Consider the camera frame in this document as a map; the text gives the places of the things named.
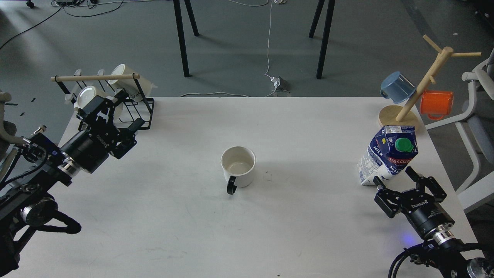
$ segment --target white cup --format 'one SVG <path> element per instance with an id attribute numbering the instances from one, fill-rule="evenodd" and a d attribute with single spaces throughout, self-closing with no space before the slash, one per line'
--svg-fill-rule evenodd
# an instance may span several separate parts
<path id="1" fill-rule="evenodd" d="M 95 96 L 100 96 L 102 98 L 107 98 L 108 94 L 104 91 L 99 90 L 95 86 L 87 86 L 79 92 L 77 96 L 77 101 L 74 103 L 74 110 L 77 111 L 78 108 L 84 108 Z M 120 104 L 115 107 L 115 112 L 113 113 L 113 117 L 117 119 L 122 114 L 122 110 L 124 109 L 124 105 Z"/>
<path id="2" fill-rule="evenodd" d="M 254 180 L 255 154 L 246 147 L 231 147 L 221 155 L 221 166 L 228 182 L 226 191 L 233 195 L 237 187 L 245 187 Z"/>
<path id="3" fill-rule="evenodd" d="M 122 74 L 132 74 L 137 73 L 129 66 L 125 64 L 118 65 L 112 72 L 112 75 L 122 75 Z M 153 88 L 153 84 L 144 77 L 140 77 L 137 79 L 139 81 L 139 85 L 141 86 L 142 92 L 146 97 L 151 93 L 151 89 Z M 119 79 L 119 80 L 108 80 L 108 84 L 112 86 L 113 89 L 125 89 L 127 91 L 130 98 L 134 101 L 141 101 L 142 96 L 135 84 L 134 79 Z"/>

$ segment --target wooden mug tree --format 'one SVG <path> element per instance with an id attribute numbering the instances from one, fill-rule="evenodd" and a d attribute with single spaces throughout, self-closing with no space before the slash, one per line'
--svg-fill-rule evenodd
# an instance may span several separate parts
<path id="1" fill-rule="evenodd" d="M 418 124 L 417 117 L 410 110 L 417 103 L 420 96 L 424 93 L 427 87 L 432 83 L 436 84 L 434 77 L 438 74 L 441 67 L 446 63 L 450 57 L 472 57 L 480 56 L 481 52 L 468 52 L 468 53 L 453 53 L 453 48 L 446 46 L 441 49 L 435 44 L 428 36 L 424 35 L 423 38 L 439 53 L 434 63 L 425 74 L 422 81 L 417 86 L 417 91 L 412 94 L 408 99 L 405 106 L 389 105 L 381 110 L 379 113 L 379 124 L 382 126 L 416 126 Z"/>

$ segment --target white chair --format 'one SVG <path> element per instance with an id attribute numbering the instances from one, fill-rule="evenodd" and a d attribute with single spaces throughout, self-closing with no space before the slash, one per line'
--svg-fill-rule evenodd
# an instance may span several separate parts
<path id="1" fill-rule="evenodd" d="M 463 184 L 456 190 L 465 212 L 472 211 L 482 204 L 494 199 L 494 172 L 471 185 L 479 174 L 480 159 L 474 148 L 473 142 L 470 140 L 463 126 L 464 123 L 469 125 L 481 152 L 487 161 L 494 165 L 493 63 L 494 50 L 490 57 L 477 65 L 472 72 L 465 72 L 462 75 L 464 81 L 470 81 L 468 83 L 468 105 L 463 113 L 425 126 L 429 130 L 454 123 L 465 144 L 473 163 L 473 170 Z M 482 93 L 488 95 L 490 99 L 487 98 L 478 101 L 477 94 Z"/>

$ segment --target gray floor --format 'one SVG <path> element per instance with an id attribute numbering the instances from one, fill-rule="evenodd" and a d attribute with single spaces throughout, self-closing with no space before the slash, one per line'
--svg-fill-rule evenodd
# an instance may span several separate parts
<path id="1" fill-rule="evenodd" d="M 29 9 L 24 1 L 0 1 L 0 43 L 58 9 L 49 1 L 33 2 L 36 8 Z M 316 4 L 315 0 L 288 0 L 272 7 L 268 74 L 286 79 L 293 96 L 378 96 L 381 81 L 397 70 L 418 84 L 437 54 L 421 38 L 426 34 L 440 47 L 482 52 L 482 57 L 451 58 L 436 76 L 437 84 L 430 87 L 455 92 L 453 114 L 458 114 L 467 99 L 461 74 L 485 60 L 494 47 L 493 30 L 469 2 L 337 1 L 323 79 L 316 80 L 325 14 L 316 36 L 309 39 Z M 117 6 L 66 11 L 90 15 Z M 99 69 L 110 74 L 121 63 L 158 86 L 153 96 L 219 91 L 268 95 L 271 82 L 264 73 L 271 6 L 247 7 L 227 0 L 192 0 L 192 6 L 199 37 L 193 36 L 182 5 L 190 78 L 182 73 L 172 1 L 124 3 L 117 11 L 90 18 L 60 11 L 0 50 L 0 88 L 18 103 L 6 108 L 5 119 L 17 125 L 18 135 L 28 135 L 44 124 L 47 136 L 60 140 L 73 109 L 64 104 L 61 90 L 49 78 L 72 75 L 76 69 L 84 75 Z M 429 133 L 453 186 L 458 187 L 472 163 L 456 128 L 448 125 Z M 488 165 L 482 172 L 492 169 Z M 433 176 L 434 169 L 424 174 Z M 494 245 L 492 211 L 484 205 L 468 217 L 476 221 L 473 229 L 478 240 Z"/>

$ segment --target green bottle cap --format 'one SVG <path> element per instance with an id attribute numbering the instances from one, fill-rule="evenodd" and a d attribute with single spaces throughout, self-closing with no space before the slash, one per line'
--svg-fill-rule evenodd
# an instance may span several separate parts
<path id="1" fill-rule="evenodd" d="M 411 152 L 413 144 L 408 138 L 399 138 L 395 142 L 395 148 L 400 152 Z"/>

